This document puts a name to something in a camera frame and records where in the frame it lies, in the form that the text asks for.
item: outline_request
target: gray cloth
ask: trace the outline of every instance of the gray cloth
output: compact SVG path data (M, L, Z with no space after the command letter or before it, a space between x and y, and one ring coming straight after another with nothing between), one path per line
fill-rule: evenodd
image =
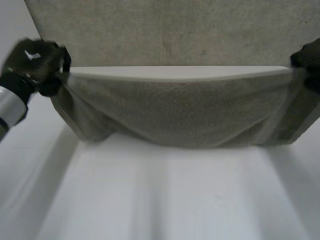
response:
M87 141L119 131L191 148L290 144L320 116L320 96L304 87L304 74L174 81L71 75L51 99Z
M319 0L25 0L72 66L288 66L319 37Z

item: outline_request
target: towel fold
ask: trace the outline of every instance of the towel fold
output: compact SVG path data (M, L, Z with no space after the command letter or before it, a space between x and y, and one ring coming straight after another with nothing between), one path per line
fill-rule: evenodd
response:
M212 79L73 75L51 98L82 139L114 132L189 148L293 143L320 116L303 69Z

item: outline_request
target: white table surface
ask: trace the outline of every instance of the white table surface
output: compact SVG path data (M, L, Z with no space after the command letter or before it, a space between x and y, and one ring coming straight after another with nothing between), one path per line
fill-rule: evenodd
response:
M0 144L0 233L17 240L318 239L319 132L317 121L293 145L274 148L181 149L121 134L87 145L36 95L27 119Z

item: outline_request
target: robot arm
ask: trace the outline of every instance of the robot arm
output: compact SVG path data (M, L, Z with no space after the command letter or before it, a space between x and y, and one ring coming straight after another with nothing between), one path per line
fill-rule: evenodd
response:
M9 129L22 121L32 95L57 94L62 72L68 76L71 58L65 47L55 42L25 39L13 48L0 77L0 141Z

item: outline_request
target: white surface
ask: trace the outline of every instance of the white surface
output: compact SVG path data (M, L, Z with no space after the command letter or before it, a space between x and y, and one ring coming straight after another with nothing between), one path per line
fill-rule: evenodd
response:
M11 3L12 16L27 16ZM120 134L86 146L49 99L29 108L0 144L1 240L319 239L320 121L270 149L188 150Z
M74 74L102 75L107 77L128 77L139 79L210 79L213 77L235 77L248 74L262 74L273 71L290 71L284 66L89 66L72 67Z

